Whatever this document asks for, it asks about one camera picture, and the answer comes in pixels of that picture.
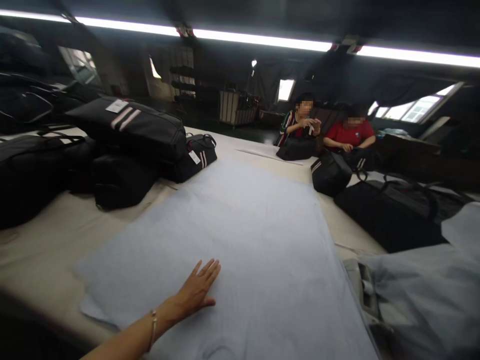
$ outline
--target red shirt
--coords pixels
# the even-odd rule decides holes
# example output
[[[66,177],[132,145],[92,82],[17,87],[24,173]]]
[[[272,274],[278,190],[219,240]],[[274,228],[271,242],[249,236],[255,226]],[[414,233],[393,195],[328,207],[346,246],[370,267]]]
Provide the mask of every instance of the red shirt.
[[[351,144],[356,147],[361,144],[362,139],[375,135],[372,125],[368,121],[363,121],[360,125],[354,127],[344,127],[344,122],[339,121],[328,130],[325,137],[338,143]]]

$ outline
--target bracelet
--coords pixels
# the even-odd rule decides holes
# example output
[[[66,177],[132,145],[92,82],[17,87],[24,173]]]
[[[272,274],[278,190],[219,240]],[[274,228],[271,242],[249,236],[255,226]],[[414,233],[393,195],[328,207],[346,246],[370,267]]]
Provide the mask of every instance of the bracelet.
[[[151,338],[150,338],[150,346],[148,347],[148,350],[146,351],[147,353],[152,350],[152,346],[154,345],[155,342],[155,331],[157,330],[157,311],[156,310],[150,310],[151,314],[151,321],[152,321],[152,327],[151,327]]]

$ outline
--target white table surface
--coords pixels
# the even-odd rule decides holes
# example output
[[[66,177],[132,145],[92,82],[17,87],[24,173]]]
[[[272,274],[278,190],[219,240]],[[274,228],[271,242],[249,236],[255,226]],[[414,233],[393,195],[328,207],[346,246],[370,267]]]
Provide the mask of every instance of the white table surface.
[[[205,133],[199,129],[185,129],[194,135]],[[76,128],[61,132],[84,135]],[[209,134],[217,142],[219,158],[246,162],[301,183],[312,182],[310,166],[316,158],[302,160],[302,165],[289,163],[256,155],[265,153],[268,156],[273,152],[272,145]],[[85,286],[74,276],[71,267],[121,232],[149,206],[160,204],[181,186],[161,179],[139,205],[109,212],[100,211],[92,195],[63,192],[33,220],[0,231],[0,309],[11,314],[13,305],[23,316],[35,318],[85,350],[111,337],[116,331],[112,326],[80,313],[79,304]],[[334,204],[331,197],[317,193],[317,198],[342,260],[357,254],[385,253],[370,235]]]

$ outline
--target price tag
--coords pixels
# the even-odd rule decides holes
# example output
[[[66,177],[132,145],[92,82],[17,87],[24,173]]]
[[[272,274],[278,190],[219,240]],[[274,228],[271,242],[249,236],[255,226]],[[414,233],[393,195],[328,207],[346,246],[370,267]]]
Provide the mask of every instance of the price tag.
[[[120,110],[126,107],[129,103],[120,99],[112,102],[105,110],[117,114]]]
[[[188,153],[188,155],[190,155],[191,159],[195,162],[195,164],[198,164],[200,162],[200,159],[199,157],[197,156],[197,154],[192,150]]]

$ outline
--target window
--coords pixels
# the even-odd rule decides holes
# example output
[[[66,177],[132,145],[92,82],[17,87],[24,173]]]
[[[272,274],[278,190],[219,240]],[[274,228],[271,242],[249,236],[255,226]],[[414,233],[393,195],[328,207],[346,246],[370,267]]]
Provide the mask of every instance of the window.
[[[97,67],[89,52],[63,46],[58,49],[75,80],[86,85],[101,85]]]
[[[155,70],[155,65],[154,65],[154,62],[152,61],[152,58],[150,58],[150,65],[151,65],[151,73],[153,74],[153,77],[157,79],[161,79],[162,77],[159,75],[157,70]]]
[[[462,86],[462,83],[451,85],[443,90],[440,90],[436,94],[422,97],[421,99],[407,104],[393,106],[393,107],[380,107],[376,112],[377,118],[400,120],[409,123],[420,123],[423,118],[430,113],[430,111],[441,100],[452,96]],[[370,115],[378,106],[375,101],[368,114]]]
[[[280,80],[278,88],[278,101],[290,101],[292,90],[294,89],[295,80]]]

